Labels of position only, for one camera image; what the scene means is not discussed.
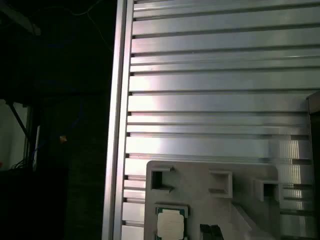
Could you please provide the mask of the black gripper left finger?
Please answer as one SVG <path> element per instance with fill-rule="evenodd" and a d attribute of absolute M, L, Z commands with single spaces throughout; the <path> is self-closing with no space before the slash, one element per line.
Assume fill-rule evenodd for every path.
<path fill-rule="evenodd" d="M 211 227 L 208 224 L 200 225 L 200 239 L 211 240 Z"/>

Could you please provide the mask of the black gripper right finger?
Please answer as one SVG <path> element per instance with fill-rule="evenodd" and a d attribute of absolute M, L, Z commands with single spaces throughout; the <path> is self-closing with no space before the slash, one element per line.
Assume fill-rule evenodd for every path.
<path fill-rule="evenodd" d="M 213 240 L 221 240 L 222 239 L 222 232 L 218 225 L 211 226 L 211 236 Z"/>

